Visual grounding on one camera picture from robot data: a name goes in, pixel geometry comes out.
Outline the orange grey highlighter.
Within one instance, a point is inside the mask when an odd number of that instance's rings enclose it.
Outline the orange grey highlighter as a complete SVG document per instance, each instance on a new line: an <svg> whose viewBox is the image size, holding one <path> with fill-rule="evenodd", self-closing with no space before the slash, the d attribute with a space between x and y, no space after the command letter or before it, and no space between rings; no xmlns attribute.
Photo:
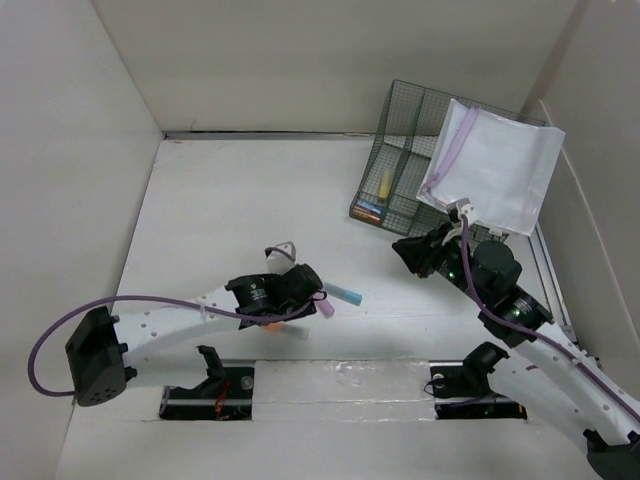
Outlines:
<svg viewBox="0 0 640 480"><path fill-rule="evenodd" d="M309 329L289 323L273 323L262 327L263 330L272 333L280 333L293 336L297 339L307 340L309 337Z"/></svg>

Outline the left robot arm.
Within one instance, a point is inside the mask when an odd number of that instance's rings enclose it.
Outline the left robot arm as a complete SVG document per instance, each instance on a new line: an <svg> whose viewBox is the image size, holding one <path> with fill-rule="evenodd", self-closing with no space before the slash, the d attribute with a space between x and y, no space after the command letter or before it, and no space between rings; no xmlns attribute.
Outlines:
<svg viewBox="0 0 640 480"><path fill-rule="evenodd" d="M317 273L298 264L285 273L237 277L195 300L144 296L163 306L141 313L117 316L105 306L92 308L65 345L76 403L91 407L114 399L142 377L155 351L313 315L322 291Z"/></svg>

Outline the clear purple zipper pouch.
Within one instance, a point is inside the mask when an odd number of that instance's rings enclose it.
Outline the clear purple zipper pouch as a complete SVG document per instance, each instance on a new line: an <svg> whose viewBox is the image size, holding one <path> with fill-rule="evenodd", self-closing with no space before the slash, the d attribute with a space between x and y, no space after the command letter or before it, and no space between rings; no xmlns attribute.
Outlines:
<svg viewBox="0 0 640 480"><path fill-rule="evenodd" d="M529 236L538 222L564 139L565 132L559 128L524 124L480 107L450 171L428 193L425 181L430 163L416 198L441 211L468 198L478 212L477 223L494 231Z"/></svg>

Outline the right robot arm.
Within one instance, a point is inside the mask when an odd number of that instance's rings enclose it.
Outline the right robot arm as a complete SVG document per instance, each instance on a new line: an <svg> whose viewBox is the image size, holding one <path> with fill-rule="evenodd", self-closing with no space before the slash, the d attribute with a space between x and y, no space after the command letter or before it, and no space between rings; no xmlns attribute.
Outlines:
<svg viewBox="0 0 640 480"><path fill-rule="evenodd" d="M439 274L471 298L478 318L498 340L463 361L462 381L473 393L510 398L556 428L586 455L602 479L639 476L639 402L605 375L517 284L521 264L495 240L469 246L469 226L443 224L398 240L393 250L408 270Z"/></svg>

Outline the blue capped highlighter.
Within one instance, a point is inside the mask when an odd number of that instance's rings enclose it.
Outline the blue capped highlighter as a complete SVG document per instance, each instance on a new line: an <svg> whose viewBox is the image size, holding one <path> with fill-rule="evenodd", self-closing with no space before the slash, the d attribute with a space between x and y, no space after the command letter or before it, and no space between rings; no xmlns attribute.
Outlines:
<svg viewBox="0 0 640 480"><path fill-rule="evenodd" d="M364 209L364 210L367 210L367 211L370 211L370 212L374 212L377 215L381 215L382 211L383 211L383 208L381 206L373 204L373 203L370 203L370 202L366 202L366 201L363 201L363 200L358 200L356 202L356 206L361 208L361 209Z"/></svg>

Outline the yellow highlighter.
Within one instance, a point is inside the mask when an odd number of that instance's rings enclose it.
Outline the yellow highlighter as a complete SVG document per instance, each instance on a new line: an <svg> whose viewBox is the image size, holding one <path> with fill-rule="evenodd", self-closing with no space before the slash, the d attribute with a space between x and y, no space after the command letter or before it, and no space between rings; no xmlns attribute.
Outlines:
<svg viewBox="0 0 640 480"><path fill-rule="evenodd" d="M393 172L391 169L385 169L381 175L381 179L378 186L378 199L380 202L385 202L390 194L391 184L393 179Z"/></svg>

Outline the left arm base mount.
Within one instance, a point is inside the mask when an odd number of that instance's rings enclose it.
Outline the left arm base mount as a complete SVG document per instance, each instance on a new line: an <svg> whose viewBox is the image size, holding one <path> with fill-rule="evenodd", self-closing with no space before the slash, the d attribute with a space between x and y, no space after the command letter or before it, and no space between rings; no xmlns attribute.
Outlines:
<svg viewBox="0 0 640 480"><path fill-rule="evenodd" d="M252 418L256 362L223 361L212 346L200 345L207 377L193 388L165 386L159 418L166 421L247 421Z"/></svg>

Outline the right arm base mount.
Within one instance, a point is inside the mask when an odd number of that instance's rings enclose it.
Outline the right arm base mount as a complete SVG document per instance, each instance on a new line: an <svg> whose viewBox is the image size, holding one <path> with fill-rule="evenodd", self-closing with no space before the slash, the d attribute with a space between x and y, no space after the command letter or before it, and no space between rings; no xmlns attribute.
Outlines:
<svg viewBox="0 0 640 480"><path fill-rule="evenodd" d="M434 399L437 420L527 420L524 406L494 392L488 376L508 359L506 351L484 342L463 360L430 360L423 392Z"/></svg>

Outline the pink purple highlighter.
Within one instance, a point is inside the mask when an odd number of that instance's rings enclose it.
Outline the pink purple highlighter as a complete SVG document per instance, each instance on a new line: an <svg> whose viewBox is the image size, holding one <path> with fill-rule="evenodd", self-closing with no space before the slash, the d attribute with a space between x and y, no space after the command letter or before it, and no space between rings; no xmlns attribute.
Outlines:
<svg viewBox="0 0 640 480"><path fill-rule="evenodd" d="M331 318L335 314L334 307L327 299L317 301L316 305L325 318Z"/></svg>

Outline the clear zipper document pouch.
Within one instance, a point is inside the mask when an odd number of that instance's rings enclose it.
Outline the clear zipper document pouch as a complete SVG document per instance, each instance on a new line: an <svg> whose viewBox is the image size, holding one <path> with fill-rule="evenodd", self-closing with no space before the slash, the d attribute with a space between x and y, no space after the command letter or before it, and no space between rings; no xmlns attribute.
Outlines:
<svg viewBox="0 0 640 480"><path fill-rule="evenodd" d="M425 181L428 193L441 183L452 168L476 123L479 112L480 107L476 104L465 107L457 100L450 101Z"/></svg>

